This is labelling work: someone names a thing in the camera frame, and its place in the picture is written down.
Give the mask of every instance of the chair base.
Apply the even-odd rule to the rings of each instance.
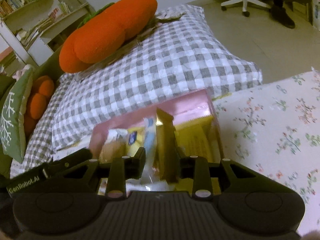
[[[271,8],[270,5],[268,5],[267,3],[261,2],[259,0],[229,0],[229,1],[221,3],[221,9],[223,11],[225,11],[227,9],[226,8],[227,5],[232,5],[232,4],[236,4],[236,3],[240,3],[240,2],[243,3],[242,14],[246,17],[249,17],[249,15],[250,15],[250,13],[247,11],[248,2],[259,5],[264,8],[269,8],[269,9]]]

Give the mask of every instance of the pink box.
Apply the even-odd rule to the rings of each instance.
[[[93,129],[89,148],[93,156],[98,156],[108,137],[108,130],[115,128],[128,129],[144,125],[143,118],[156,116],[156,109],[160,108],[174,117],[173,124],[178,125],[196,118],[213,115],[215,126],[219,128],[212,100],[205,89],[184,94],[179,97],[153,104],[139,110],[114,117],[96,125]]]

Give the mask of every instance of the orange pumpkin plush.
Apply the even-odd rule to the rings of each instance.
[[[24,132],[28,138],[36,128],[38,120],[42,117],[50,98],[54,92],[54,83],[49,76],[39,77],[32,86],[24,115]]]
[[[113,54],[147,25],[156,0],[120,0],[73,32],[59,55],[61,69],[76,73]]]

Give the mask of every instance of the floral fabric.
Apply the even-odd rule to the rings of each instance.
[[[214,101],[224,155],[303,198],[298,233],[320,230],[320,74],[307,72]]]

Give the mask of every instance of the yellow snack package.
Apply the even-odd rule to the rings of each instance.
[[[209,143],[209,138],[212,140],[212,121],[213,116],[207,116],[176,126],[177,145],[186,156],[197,155],[214,162],[212,144]]]

